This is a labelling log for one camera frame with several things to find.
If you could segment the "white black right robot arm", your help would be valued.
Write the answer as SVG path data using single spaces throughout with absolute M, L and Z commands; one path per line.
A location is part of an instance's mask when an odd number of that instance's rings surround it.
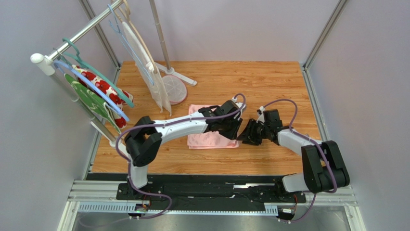
M 282 186 L 288 193 L 333 192 L 350 184 L 350 176 L 340 149 L 334 141 L 319 141 L 284 126 L 277 109 L 259 111 L 250 119 L 237 140 L 260 145 L 264 139 L 285 147 L 302 157 L 303 172 L 284 176 Z

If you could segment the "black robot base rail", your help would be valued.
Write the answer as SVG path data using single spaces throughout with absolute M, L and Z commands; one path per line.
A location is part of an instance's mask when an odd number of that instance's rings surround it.
M 145 196 L 143 192 L 170 196 L 170 208 L 175 211 L 261 212 L 266 203 L 307 201 L 302 192 L 286 192 L 281 176 L 153 174 L 140 192 L 129 182 L 119 184 L 116 199 L 144 201 L 152 210 L 169 205 L 163 196 Z

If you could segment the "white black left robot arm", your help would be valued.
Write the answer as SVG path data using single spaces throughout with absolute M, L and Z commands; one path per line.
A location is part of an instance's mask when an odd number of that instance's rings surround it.
M 129 183 L 137 189 L 147 185 L 148 165 L 155 160 L 160 146 L 169 141 L 210 132 L 235 140 L 245 109 L 245 103 L 231 99 L 221 106 L 203 107 L 171 120 L 151 120 L 144 116 L 127 132 L 124 144 L 119 146 L 128 161 Z

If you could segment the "pink cloth napkin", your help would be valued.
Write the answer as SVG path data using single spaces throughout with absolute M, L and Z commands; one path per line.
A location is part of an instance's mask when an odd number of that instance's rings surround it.
M 206 132 L 188 135 L 187 145 L 190 149 L 226 149 L 237 148 L 240 143 L 236 140 L 230 140 L 218 132 Z

